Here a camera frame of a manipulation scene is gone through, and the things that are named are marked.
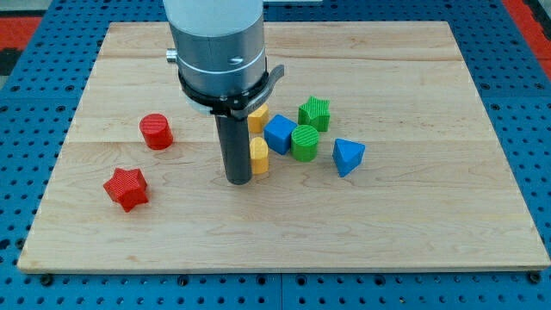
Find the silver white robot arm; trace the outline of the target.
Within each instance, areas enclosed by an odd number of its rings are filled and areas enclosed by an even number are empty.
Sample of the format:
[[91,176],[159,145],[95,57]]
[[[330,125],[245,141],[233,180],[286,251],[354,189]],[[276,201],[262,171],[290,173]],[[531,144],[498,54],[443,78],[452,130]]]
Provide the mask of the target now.
[[164,0],[186,101],[209,115],[213,102],[256,95],[268,76],[262,0]]

